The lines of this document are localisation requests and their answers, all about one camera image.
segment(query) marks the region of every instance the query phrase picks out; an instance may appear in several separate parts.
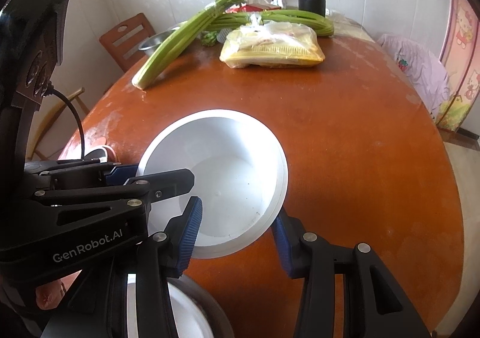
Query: chair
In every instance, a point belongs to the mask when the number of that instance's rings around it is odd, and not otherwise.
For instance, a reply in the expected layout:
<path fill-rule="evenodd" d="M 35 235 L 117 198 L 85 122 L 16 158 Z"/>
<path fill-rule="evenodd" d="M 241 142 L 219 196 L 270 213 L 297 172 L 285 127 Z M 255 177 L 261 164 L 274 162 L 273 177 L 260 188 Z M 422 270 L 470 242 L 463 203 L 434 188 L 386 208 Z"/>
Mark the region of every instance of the chair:
<path fill-rule="evenodd" d="M 130 35 L 140 26 L 142 28 L 140 31 Z M 138 44 L 153 35 L 155 35 L 155 31 L 152 25 L 143 13 L 139 13 L 104 33 L 99 41 L 126 72 L 144 55 L 137 49 Z"/>
<path fill-rule="evenodd" d="M 67 96 L 67 99 L 69 99 L 71 102 L 75 100 L 82 111 L 87 115 L 90 110 L 88 107 L 85 105 L 85 103 L 80 99 L 80 95 L 85 92 L 85 88 L 81 87 L 80 89 L 76 90 L 74 93 L 71 95 Z M 53 126 L 53 124 L 57 121 L 59 116 L 62 114 L 63 110 L 67 106 L 65 105 L 64 102 L 58 101 L 51 110 L 45 115 L 43 120 L 40 122 L 40 125 L 37 128 L 37 132 L 35 132 L 35 135 L 32 136 L 32 138 L 28 141 L 27 144 L 27 150 L 26 150 L 26 159 L 27 161 L 31 161 L 32 157 L 34 154 L 37 154 L 37 156 L 42 160 L 46 161 L 48 158 L 42 154 L 38 149 L 37 146 L 45 136 L 47 132 L 49 132 L 50 128 Z"/>

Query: plastic bag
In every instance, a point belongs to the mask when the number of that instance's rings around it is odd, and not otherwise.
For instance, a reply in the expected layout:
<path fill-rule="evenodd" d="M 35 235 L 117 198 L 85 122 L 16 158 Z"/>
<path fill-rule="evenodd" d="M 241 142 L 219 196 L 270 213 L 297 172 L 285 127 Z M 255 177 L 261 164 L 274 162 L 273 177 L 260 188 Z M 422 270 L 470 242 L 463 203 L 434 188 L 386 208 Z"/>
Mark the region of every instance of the plastic bag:
<path fill-rule="evenodd" d="M 255 15 L 251 21 L 226 36 L 220 61 L 229 67 L 310 67 L 325 59 L 310 27 L 273 21 L 261 25 Z"/>

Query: pink cloth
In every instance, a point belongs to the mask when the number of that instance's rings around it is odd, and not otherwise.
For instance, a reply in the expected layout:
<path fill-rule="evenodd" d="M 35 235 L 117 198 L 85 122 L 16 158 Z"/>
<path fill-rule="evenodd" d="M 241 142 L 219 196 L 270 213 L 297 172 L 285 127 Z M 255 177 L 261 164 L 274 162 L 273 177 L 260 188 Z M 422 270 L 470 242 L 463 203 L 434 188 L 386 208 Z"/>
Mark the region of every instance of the pink cloth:
<path fill-rule="evenodd" d="M 397 62 L 428 112 L 436 118 L 440 104 L 450 97 L 448 74 L 442 63 L 425 47 L 400 36 L 384 34 L 378 44 Z"/>

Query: wooden table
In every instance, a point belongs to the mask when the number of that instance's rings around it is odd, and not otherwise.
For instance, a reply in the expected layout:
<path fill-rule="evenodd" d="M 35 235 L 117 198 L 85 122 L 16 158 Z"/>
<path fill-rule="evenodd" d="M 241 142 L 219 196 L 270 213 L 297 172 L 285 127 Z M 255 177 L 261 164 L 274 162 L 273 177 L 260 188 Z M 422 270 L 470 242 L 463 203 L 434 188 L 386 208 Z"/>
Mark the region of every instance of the wooden table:
<path fill-rule="evenodd" d="M 325 62 L 305 69 L 230 69 L 220 47 L 196 43 L 147 92 L 130 82 L 142 60 L 83 121 L 87 146 L 105 137 L 121 162 L 133 163 L 188 114 L 224 108 L 257 118 L 285 151 L 287 212 L 333 244 L 370 244 L 432 330 L 458 293 L 463 264 L 446 150 L 406 77 L 375 44 L 319 43 Z M 74 135 L 62 157 L 78 153 Z M 186 273 L 217 299 L 237 338 L 292 337 L 302 281 L 280 268 L 270 231 L 231 256 L 192 260 Z M 337 336 L 341 324 L 337 311 Z"/>

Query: black cable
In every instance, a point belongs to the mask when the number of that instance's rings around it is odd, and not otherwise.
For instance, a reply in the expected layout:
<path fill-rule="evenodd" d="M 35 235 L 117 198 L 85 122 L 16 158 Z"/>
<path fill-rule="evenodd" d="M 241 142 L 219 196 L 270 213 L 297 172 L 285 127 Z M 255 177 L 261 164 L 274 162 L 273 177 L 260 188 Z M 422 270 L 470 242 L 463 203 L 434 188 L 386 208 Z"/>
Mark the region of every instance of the black cable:
<path fill-rule="evenodd" d="M 49 86 L 45 92 L 45 96 L 48 96 L 48 95 L 55 95 L 57 96 L 60 100 L 62 100 L 65 105 L 71 110 L 71 113 L 74 114 L 73 117 L 75 118 L 75 121 L 77 122 L 77 126 L 78 126 L 78 132 L 80 134 L 80 146 L 82 148 L 82 155 L 81 155 L 81 159 L 84 159 L 85 158 L 85 134 L 83 133 L 83 127 L 82 127 L 82 120 L 80 120 L 80 116 L 78 115 L 78 112 L 77 110 L 75 109 L 74 105 L 71 103 L 71 101 L 69 99 L 67 99 L 67 97 L 65 95 L 63 95 L 63 93 L 59 92 L 58 90 L 56 90 L 52 83 L 49 83 Z"/>

